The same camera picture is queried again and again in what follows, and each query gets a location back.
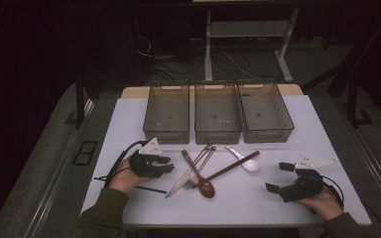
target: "wire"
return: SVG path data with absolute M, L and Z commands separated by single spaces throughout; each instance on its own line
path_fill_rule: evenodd
M 344 193 L 342 192 L 342 189 L 341 189 L 341 187 L 334 181 L 334 180 L 332 180 L 332 179 L 330 179 L 330 178 L 328 178 L 328 177 L 325 177 L 325 176 L 322 176 L 324 179 L 328 179 L 328 180 L 330 180 L 333 184 L 335 184 L 336 185 L 336 187 L 338 187 L 338 189 L 339 189 L 339 193 L 341 194 L 341 201 L 342 201 L 342 204 L 344 204 Z
M 113 177 L 115 177 L 117 174 L 119 174 L 119 173 L 121 173 L 121 172 L 123 172 L 123 171 L 126 171 L 126 170 L 128 170 L 128 169 L 131 169 L 131 167 L 128 167 L 128 168 L 125 168 L 125 169 L 122 169 L 122 170 L 120 170 L 120 171 L 117 171 L 117 172 L 113 173 Z
M 145 51 L 145 53 L 148 53 L 148 52 L 151 50 L 151 47 L 152 47 L 150 40 L 148 40 L 148 38 L 145 38 L 145 37 L 138 37 L 138 38 L 140 38 L 140 39 L 144 39 L 145 41 L 147 41 L 147 43 L 148 43 L 148 48 L 147 48 L 147 50 Z
M 110 172 L 107 174 L 106 181 L 104 183 L 104 187 L 108 187 L 109 186 L 111 180 L 113 179 L 113 174 L 115 173 L 115 170 L 117 169 L 119 164 L 123 161 L 123 159 L 125 158 L 126 154 L 129 152 L 129 150 L 131 150 L 136 145 L 144 146 L 147 143 L 148 143 L 148 141 L 137 141 L 137 142 L 134 142 L 125 151 L 123 151 L 122 154 L 120 154 L 119 158 L 116 160 L 116 162 L 114 163 L 114 165 L 110 169 Z
M 256 75 L 253 75 L 252 73 L 249 73 L 249 72 L 243 70 L 243 68 L 241 68 L 241 67 L 239 66 L 239 64 L 237 64 L 237 62 L 234 61 L 234 59 L 233 59 L 229 54 L 227 54 L 226 52 L 224 52 L 224 51 L 219 51 L 219 52 L 221 52 L 221 53 L 223 53 L 224 55 L 226 55 L 226 56 L 227 56 L 227 57 L 234 63 L 234 65 L 236 65 L 236 67 L 237 67 L 240 71 L 242 71 L 243 73 L 245 73 L 245 74 L 247 74 L 247 75 L 249 75 L 249 76 L 258 78 L 258 79 L 262 79 L 262 78 L 260 78 L 260 77 L 258 77 L 258 76 L 256 76 Z
M 239 56 L 241 56 L 246 62 L 247 64 L 246 65 L 241 65 L 240 63 L 238 64 L 241 68 L 248 68 L 250 67 L 250 60 L 243 54 L 238 54 Z M 235 67 L 235 64 L 230 62 L 230 60 L 222 60 L 222 59 L 218 59 L 220 62 L 222 63 L 226 63 L 226 64 L 229 64 L 229 65 L 233 65 L 233 67 Z
M 380 223 L 380 225 L 381 225 L 381 219 L 380 219 L 380 217 L 377 215 L 377 213 L 372 209 L 372 207 L 371 206 L 369 206 L 366 202 L 364 202 L 363 200 L 361 200 L 361 203 L 367 208 L 367 209 L 369 209 L 372 213 L 373 213 L 373 215 L 376 217 L 376 219 L 377 219 L 377 221 Z
M 144 56 L 144 57 L 149 57 L 149 58 L 153 58 L 154 56 L 151 56 L 151 55 L 148 55 L 148 54 L 145 54 L 145 53 L 142 53 L 142 52 L 137 52 L 139 55 L 141 56 Z
M 192 69 L 191 71 L 187 71 L 187 72 L 180 72 L 180 71 L 176 71 L 176 70 L 172 69 L 171 67 L 169 67 L 167 65 L 164 65 L 164 64 L 162 64 L 160 62 L 156 62 L 157 65 L 165 67 L 165 68 L 167 68 L 168 70 L 170 70 L 173 73 L 182 74 L 182 75 L 192 74 L 194 72 L 199 71 L 200 67 L 202 66 L 202 63 L 203 63 L 203 58 L 200 59 L 199 64 L 197 65 L 197 67 L 195 69 Z
M 259 30 L 261 30 L 262 36 L 265 37 L 265 33 L 264 33 L 264 31 L 262 30 L 262 24 L 263 24 L 263 23 L 264 23 L 264 22 L 261 21 L 261 24 L 259 25 Z
M 173 76 L 169 75 L 164 70 L 159 70 L 159 69 L 156 69 L 156 68 L 149 68 L 149 72 L 153 73 L 154 75 L 158 75 L 159 77 L 162 77 L 166 81 L 168 81 L 170 79 L 173 80 L 173 81 L 176 80 Z
M 272 37 L 275 38 L 275 25 L 276 25 L 277 21 L 274 21 L 274 25 L 273 25 L 273 33 L 272 33 Z M 266 66 L 266 72 L 265 72 L 265 75 L 268 75 L 269 73 L 269 63 L 271 61 L 271 55 L 273 54 L 274 51 L 272 51 L 271 53 L 269 53 L 268 55 L 268 60 L 267 60 L 267 66 Z
M 224 68 L 223 66 L 221 66 L 218 62 L 221 61 L 220 59 L 218 59 L 215 55 L 211 55 L 211 59 L 212 59 L 212 62 L 215 63 L 215 65 L 217 67 L 219 67 L 220 69 L 222 69 L 223 71 L 227 71 L 227 72 L 240 72 L 240 70 L 236 69 L 236 70 L 229 70 L 227 68 Z

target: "metal spoon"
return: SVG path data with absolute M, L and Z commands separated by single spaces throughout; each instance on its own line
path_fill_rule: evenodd
M 225 146 L 224 147 L 229 152 L 233 153 L 239 160 L 243 159 L 244 156 L 242 156 L 240 153 L 238 153 L 234 148 L 231 146 Z M 259 170 L 259 164 L 255 162 L 254 160 L 249 160 L 242 164 L 242 167 L 248 171 L 248 172 L 256 172 Z
M 187 160 L 188 164 L 191 166 L 191 168 L 193 169 L 194 173 L 196 174 L 197 176 L 197 179 L 198 180 L 203 180 L 204 177 L 202 177 L 199 173 L 199 171 L 197 170 L 197 168 L 194 166 L 192 160 L 191 160 L 191 157 L 190 155 L 188 154 L 188 152 L 186 150 L 182 150 L 182 155 L 184 155 L 185 159 Z M 201 184 L 199 187 L 198 187 L 200 193 L 207 197 L 207 198 L 213 198 L 215 196 L 215 188 L 214 186 L 212 185 L 212 183 L 210 181 L 206 181 L 204 182 L 203 184 Z

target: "white table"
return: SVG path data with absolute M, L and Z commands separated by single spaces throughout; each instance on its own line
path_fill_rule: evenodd
M 301 154 L 337 159 L 337 155 L 323 129 L 318 116 L 307 96 L 288 95 L 286 85 L 281 86 L 284 100 L 295 124 L 295 130 L 287 143 L 245 144 L 242 139 L 233 147 L 243 155 L 258 150 L 261 156 L 255 158 L 261 170 L 246 172 L 242 167 L 215 178 L 215 197 L 205 198 L 197 189 L 180 189 L 173 196 L 135 189 L 124 210 L 125 228 L 169 228 L 169 227 L 299 227 L 320 225 L 320 218 L 307 208 L 295 202 L 283 202 L 278 194 L 270 193 L 265 182 L 279 186 L 290 185 L 297 178 L 296 173 L 280 171 L 280 162 L 295 163 Z M 93 177 L 106 176 L 121 152 L 129 145 L 145 140 L 142 126 L 147 106 L 147 98 L 140 88 L 132 88 L 140 93 L 122 96 L 116 104 L 106 138 Z M 203 148 L 196 145 L 193 130 L 193 100 L 190 101 L 190 143 L 188 145 L 162 145 L 163 156 L 170 157 L 175 169 L 160 178 L 142 186 L 169 191 L 178 178 L 189 167 L 181 154 L 188 150 L 194 159 Z M 202 170 L 208 177 L 236 162 L 236 158 L 216 145 L 217 151 Z M 133 148 L 129 155 L 141 147 Z M 335 180 L 345 196 L 345 210 L 360 225 L 369 225 L 368 217 L 349 178 L 340 163 L 317 169 L 326 177 Z M 103 182 L 91 179 L 82 210 L 92 206 L 103 187 Z

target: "green sleeve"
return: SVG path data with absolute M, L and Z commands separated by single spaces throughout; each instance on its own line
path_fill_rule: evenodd
M 79 216 L 81 233 L 78 237 L 120 237 L 123 209 L 128 198 L 119 190 L 103 188 L 95 204 Z
M 349 213 L 343 213 L 324 223 L 330 238 L 371 238 L 372 235 L 355 222 Z

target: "human hand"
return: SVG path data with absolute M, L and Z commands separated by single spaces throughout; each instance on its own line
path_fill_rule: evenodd
M 129 193 L 135 186 L 141 182 L 151 180 L 152 178 L 142 178 L 137 176 L 129 165 L 129 158 L 123 160 L 116 169 L 117 173 L 111 180 L 108 187 Z
M 333 219 L 344 213 L 336 202 L 332 192 L 324 186 L 320 194 L 314 197 L 303 198 L 296 202 L 313 209 L 324 221 Z

